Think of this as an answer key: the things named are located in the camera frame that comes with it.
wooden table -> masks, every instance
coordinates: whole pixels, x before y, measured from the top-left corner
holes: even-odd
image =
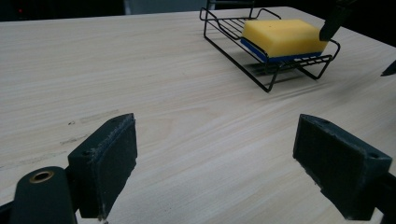
[[[22,176],[65,168],[105,121],[134,113],[137,165],[109,223],[349,223],[292,157],[298,119],[327,119],[395,158],[396,77],[380,75],[396,48],[342,28],[320,80],[291,71],[266,93],[204,40],[198,17],[0,23],[0,204]]]

